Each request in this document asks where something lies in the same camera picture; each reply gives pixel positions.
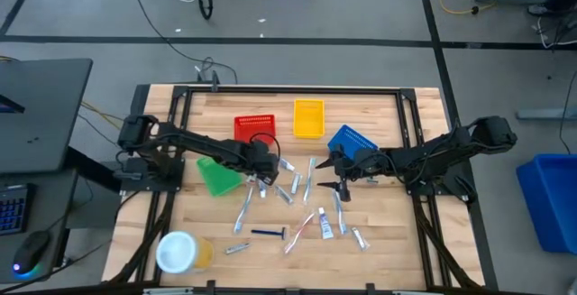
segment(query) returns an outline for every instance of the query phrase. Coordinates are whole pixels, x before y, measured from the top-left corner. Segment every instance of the blue basket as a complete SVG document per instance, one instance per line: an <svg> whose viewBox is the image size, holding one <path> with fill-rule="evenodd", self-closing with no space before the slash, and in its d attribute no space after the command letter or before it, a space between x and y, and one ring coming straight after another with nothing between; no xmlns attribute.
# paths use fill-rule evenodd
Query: blue basket
<svg viewBox="0 0 577 295"><path fill-rule="evenodd" d="M517 177L543 250L577 254L577 155L539 154Z"/></svg>
<svg viewBox="0 0 577 295"><path fill-rule="evenodd" d="M334 151L334 147L337 144L343 146L344 154L351 160L354 159L354 153L361 148L371 148L373 150L379 148L379 146L364 138L364 136L355 132L354 129L346 124L343 124L343 127L336 132L331 142L328 143L329 150Z"/></svg>

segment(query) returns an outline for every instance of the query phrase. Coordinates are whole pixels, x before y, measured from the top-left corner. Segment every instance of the computer mouse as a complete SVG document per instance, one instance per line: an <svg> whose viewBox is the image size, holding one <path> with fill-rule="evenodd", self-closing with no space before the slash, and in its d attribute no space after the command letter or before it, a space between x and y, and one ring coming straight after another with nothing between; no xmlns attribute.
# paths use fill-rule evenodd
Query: computer mouse
<svg viewBox="0 0 577 295"><path fill-rule="evenodd" d="M23 274L31 271L42 258L49 242L50 233L47 231L37 231L28 235L16 250L12 265L14 272Z"/></svg>

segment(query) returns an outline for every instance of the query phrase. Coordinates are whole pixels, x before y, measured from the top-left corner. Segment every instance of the red basket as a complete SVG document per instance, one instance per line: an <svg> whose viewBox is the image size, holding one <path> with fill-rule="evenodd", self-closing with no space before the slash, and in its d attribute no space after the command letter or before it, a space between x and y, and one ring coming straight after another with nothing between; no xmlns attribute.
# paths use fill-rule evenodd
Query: red basket
<svg viewBox="0 0 577 295"><path fill-rule="evenodd" d="M276 136L274 129L274 115L246 115L234 118L234 139L249 143L251 137L257 133L267 133ZM266 144L274 140L265 134L254 136Z"/></svg>

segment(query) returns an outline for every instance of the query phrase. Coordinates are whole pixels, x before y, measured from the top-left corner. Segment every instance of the yellow basket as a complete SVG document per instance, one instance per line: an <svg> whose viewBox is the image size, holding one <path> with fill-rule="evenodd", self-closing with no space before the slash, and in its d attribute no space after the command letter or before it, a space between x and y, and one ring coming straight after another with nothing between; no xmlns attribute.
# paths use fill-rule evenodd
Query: yellow basket
<svg viewBox="0 0 577 295"><path fill-rule="evenodd" d="M295 100L293 134L297 138L321 138L325 135L325 101Z"/></svg>

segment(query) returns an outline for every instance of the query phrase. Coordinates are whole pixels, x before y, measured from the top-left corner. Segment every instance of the black desk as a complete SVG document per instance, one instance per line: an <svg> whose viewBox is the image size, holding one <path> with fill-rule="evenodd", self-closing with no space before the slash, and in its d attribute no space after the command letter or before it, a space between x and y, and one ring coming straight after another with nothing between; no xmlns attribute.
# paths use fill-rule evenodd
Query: black desk
<svg viewBox="0 0 577 295"><path fill-rule="evenodd" d="M0 114L0 185L34 183L24 233L0 236L0 283L34 279L51 272L63 255L67 218L50 229L50 243L37 271L12 272L15 250L30 233L44 230L71 210L78 177L118 193L121 182L104 165L69 147L92 60L35 60L0 64L0 94L24 107Z"/></svg>

